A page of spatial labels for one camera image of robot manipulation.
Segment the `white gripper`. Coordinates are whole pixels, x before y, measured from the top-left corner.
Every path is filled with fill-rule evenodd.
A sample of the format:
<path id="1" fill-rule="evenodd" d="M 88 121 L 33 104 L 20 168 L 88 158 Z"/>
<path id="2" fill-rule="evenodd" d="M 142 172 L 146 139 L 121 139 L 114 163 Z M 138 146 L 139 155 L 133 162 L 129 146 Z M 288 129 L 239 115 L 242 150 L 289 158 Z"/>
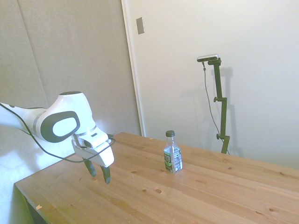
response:
<path id="1" fill-rule="evenodd" d="M 111 182 L 109 166 L 114 162 L 114 155 L 109 145 L 100 145 L 96 148 L 81 148 L 74 145 L 74 151 L 82 158 L 87 159 L 84 164 L 92 177 L 96 176 L 96 170 L 92 164 L 92 162 L 95 162 L 101 167 L 105 183 L 109 184 Z"/>

